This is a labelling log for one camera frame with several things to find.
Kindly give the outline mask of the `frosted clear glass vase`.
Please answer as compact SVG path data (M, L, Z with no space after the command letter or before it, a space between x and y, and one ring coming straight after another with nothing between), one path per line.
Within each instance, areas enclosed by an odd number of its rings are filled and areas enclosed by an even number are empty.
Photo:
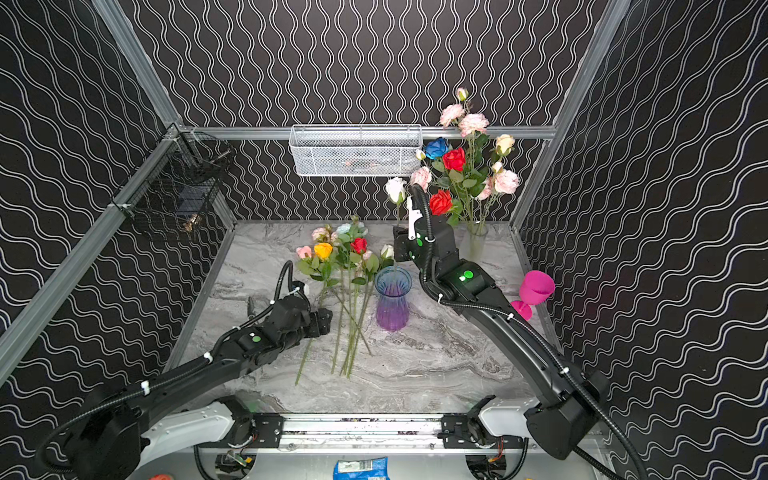
M467 234L464 239L465 258L479 263L482 260L488 227L485 222L476 221L467 226Z

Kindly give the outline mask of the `red rose stem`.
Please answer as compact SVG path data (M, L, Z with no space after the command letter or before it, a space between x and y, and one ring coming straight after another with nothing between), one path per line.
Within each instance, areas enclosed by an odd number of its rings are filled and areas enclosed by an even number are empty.
M455 200L460 203L454 206L452 212L461 221L470 218L471 188L465 182L472 179L471 168L467 164L466 153L462 147L450 150L442 156L444 176L449 181L449 189Z
M447 224L457 225L454 200L449 190L439 190L430 197L428 205L433 217L442 217Z

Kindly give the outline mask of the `purple blue glass vase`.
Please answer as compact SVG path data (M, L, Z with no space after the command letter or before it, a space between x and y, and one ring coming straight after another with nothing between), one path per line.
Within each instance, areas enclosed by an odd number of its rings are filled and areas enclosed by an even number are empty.
M377 324L390 332L403 329L410 317L407 299L412 288L410 273L399 266L386 267L376 275L374 287L379 295L376 307Z

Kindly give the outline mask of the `orange yellow rose stem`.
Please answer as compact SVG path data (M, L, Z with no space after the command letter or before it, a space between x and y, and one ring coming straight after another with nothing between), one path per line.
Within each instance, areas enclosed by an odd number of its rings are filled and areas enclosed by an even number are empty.
M334 246L328 242L296 249L296 267L299 272L317 284L314 294L317 307L325 307L327 297L337 284L334 278Z

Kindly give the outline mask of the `white rose flower stem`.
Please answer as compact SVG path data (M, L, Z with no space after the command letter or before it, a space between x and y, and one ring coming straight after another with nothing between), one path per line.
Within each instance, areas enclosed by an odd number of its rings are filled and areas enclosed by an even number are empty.
M405 179L401 177L389 179L385 184L385 192L388 200L394 205L397 224L400 224L401 205L407 198Z

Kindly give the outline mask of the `pink double flower stem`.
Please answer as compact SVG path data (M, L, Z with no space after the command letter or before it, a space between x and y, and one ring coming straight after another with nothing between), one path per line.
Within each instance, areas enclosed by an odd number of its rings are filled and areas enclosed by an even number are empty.
M409 183L411 185L418 185L423 191L427 191L433 180L432 170L425 163L427 160L426 153L417 149L415 151L415 158L420 162L420 167L417 168L411 175Z

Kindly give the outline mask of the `blue rose flower stem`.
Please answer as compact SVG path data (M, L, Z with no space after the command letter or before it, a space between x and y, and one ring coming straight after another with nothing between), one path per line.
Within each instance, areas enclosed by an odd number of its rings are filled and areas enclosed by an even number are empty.
M430 141L423 149L430 160L438 160L452 149L450 143L443 137Z

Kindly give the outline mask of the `cream rose flower stem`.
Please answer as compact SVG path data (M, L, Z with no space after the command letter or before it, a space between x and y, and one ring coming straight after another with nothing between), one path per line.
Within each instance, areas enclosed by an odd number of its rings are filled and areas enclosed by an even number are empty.
M495 153L499 158L507 157L515 147L516 140L512 135L500 135L495 140Z

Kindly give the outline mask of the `pink peony flower stem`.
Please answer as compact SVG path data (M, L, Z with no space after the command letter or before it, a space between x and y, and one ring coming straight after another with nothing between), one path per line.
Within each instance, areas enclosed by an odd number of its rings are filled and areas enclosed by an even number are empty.
M446 106L440 113L439 124L443 128L456 127L461 136L477 150L487 144L489 120L482 113L472 113L469 91L464 87L455 90L456 102Z

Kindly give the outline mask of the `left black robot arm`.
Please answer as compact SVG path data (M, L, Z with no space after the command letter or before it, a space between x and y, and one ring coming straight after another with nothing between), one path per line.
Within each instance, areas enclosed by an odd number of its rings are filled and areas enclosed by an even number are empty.
M225 331L201 356L154 378L109 393L91 392L81 411L48 433L34 461L47 473L79 479L125 479L149 451L150 430L179 407L231 380L274 362L304 339L329 333L333 314L311 304L304 283L286 262L278 276L286 294L275 292L262 311Z

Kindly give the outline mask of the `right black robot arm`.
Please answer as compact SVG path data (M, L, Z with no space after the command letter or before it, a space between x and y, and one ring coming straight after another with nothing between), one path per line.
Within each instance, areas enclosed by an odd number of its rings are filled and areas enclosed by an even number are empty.
M606 477L616 479L618 473L579 445L597 423L603 423L628 454L637 477L647 478L637 448L604 405L606 378L598 372L585 373L559 353L513 308L482 267L460 258L452 227L432 214L425 191L419 185L411 185L407 191L408 225L393 230L396 260L412 261L423 292L488 336L534 392L527 407L491 398L476 408L472 442L528 438L555 459L576 454Z

